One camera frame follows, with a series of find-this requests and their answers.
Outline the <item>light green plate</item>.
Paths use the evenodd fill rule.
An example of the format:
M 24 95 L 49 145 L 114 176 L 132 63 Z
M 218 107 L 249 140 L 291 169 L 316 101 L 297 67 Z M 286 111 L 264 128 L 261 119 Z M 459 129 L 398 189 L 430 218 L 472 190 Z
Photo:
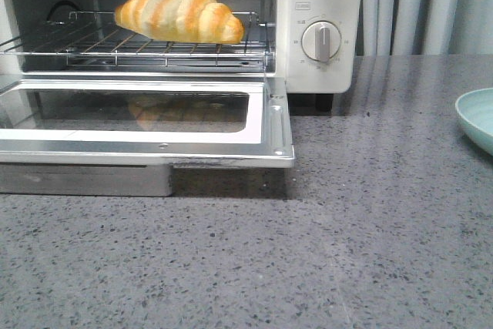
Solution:
M 492 88 L 467 92 L 455 101 L 459 126 L 479 148 L 492 155 Z

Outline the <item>toaster oven glass door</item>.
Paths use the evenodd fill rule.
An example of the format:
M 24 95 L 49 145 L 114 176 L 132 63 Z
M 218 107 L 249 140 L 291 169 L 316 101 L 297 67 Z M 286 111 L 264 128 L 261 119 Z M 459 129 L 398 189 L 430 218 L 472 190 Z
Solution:
M 280 79 L 1 77 L 3 193 L 168 196 L 176 168 L 294 158 Z

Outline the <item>striped croissant bread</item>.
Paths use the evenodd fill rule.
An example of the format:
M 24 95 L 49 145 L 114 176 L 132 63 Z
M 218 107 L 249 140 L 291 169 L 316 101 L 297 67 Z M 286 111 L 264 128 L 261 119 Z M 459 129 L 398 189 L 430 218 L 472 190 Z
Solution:
M 244 35 L 243 23 L 217 0 L 127 0 L 114 19 L 156 41 L 237 44 Z

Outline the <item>white pleated curtain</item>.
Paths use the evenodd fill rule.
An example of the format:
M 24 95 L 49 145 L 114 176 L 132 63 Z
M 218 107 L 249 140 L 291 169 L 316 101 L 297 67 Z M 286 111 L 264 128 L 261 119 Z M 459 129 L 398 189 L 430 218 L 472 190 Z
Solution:
M 491 52 L 492 0 L 361 0 L 358 55 Z

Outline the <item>lower timer knob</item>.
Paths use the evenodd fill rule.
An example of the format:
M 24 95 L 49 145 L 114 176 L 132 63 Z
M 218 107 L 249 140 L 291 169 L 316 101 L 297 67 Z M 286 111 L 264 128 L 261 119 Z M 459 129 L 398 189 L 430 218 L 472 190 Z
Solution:
M 309 25 L 301 36 L 304 54 L 317 62 L 328 63 L 341 44 L 339 29 L 331 22 L 318 21 Z

